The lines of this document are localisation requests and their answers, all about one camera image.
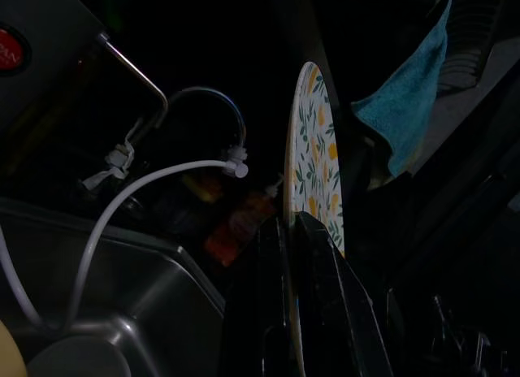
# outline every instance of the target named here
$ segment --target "plastic connector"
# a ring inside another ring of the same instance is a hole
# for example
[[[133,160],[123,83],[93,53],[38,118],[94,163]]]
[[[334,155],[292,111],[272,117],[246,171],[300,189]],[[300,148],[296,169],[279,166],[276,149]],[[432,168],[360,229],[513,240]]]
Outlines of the plastic connector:
[[[236,178],[244,178],[247,176],[249,168],[244,164],[247,159],[247,152],[244,147],[235,145],[227,151],[227,166],[223,169],[223,173],[227,176]]]

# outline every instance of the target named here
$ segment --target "yellow object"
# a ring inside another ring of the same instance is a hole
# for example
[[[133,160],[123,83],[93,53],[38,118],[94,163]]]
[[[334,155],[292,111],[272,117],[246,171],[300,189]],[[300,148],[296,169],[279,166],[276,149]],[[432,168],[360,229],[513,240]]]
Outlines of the yellow object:
[[[27,377],[24,359],[15,340],[0,322],[0,375],[2,377]]]

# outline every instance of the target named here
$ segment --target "lemon pattern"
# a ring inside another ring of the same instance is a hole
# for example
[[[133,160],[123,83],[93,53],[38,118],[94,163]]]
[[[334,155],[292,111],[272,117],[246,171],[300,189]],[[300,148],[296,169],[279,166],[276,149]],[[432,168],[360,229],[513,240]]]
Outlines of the lemon pattern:
[[[303,210],[321,221],[338,250],[345,254],[340,168],[332,111],[323,75],[311,62],[303,66],[298,79],[286,167],[290,212]]]

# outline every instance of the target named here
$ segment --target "red button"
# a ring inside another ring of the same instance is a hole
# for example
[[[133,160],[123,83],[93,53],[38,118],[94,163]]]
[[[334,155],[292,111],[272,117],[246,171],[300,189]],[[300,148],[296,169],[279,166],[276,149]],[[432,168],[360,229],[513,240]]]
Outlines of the red button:
[[[0,29],[0,71],[14,70],[23,62],[23,46],[7,30]]]

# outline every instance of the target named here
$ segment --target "decorative plate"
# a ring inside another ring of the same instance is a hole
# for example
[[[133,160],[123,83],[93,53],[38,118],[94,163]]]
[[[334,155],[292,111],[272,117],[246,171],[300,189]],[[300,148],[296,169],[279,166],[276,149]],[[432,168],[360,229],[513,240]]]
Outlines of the decorative plate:
[[[345,254],[340,168],[327,89],[319,67],[306,63],[292,102],[285,152],[285,214],[305,211],[321,221]]]

